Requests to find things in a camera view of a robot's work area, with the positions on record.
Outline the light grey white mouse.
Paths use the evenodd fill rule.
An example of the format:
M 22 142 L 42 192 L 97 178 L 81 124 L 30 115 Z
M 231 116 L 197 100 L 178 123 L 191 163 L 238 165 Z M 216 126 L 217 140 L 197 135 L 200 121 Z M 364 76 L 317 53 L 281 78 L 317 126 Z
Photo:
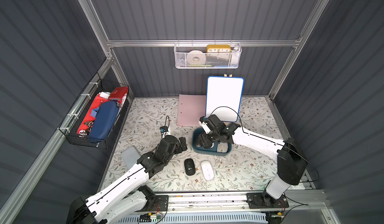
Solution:
M 218 143 L 217 145 L 217 153 L 227 153 L 229 149 L 228 143 Z

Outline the teal plastic storage box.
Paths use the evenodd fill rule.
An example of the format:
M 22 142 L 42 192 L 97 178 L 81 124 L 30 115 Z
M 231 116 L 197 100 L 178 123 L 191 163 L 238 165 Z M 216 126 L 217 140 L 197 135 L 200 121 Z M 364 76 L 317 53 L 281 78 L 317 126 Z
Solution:
M 205 149 L 203 146 L 197 147 L 197 141 L 200 134 L 204 133 L 203 128 L 197 128 L 193 132 L 192 148 L 198 154 L 213 155 L 213 156 L 226 156 L 232 151 L 232 144 L 214 142 L 210 149 Z

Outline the black mouse with logo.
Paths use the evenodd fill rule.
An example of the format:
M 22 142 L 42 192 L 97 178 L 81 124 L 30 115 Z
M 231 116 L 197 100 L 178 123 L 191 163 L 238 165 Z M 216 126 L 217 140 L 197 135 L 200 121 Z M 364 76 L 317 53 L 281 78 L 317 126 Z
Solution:
M 184 161 L 185 173 L 187 176 L 193 176 L 196 173 L 195 162 L 189 158 Z

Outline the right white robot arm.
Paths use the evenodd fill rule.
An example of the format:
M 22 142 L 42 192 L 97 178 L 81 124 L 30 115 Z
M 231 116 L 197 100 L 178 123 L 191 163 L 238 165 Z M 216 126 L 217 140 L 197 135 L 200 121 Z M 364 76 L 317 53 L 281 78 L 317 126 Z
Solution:
M 285 191 L 300 183 L 309 163 L 294 139 L 268 138 L 237 123 L 226 125 L 217 115 L 201 117 L 199 125 L 204 132 L 198 136 L 197 141 L 205 149 L 211 148 L 215 142 L 236 144 L 255 150 L 276 162 L 277 173 L 254 203 L 268 208 L 278 203 L 284 206 Z

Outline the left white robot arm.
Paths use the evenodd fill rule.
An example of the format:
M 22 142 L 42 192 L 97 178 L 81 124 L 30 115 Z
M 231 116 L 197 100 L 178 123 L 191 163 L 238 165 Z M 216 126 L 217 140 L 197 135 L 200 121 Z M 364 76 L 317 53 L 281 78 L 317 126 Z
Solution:
M 145 183 L 161 172 L 174 155 L 187 149 L 186 138 L 165 135 L 155 151 L 143 154 L 118 180 L 86 199 L 74 200 L 66 222 L 114 224 L 131 213 L 152 208 L 156 195 Z

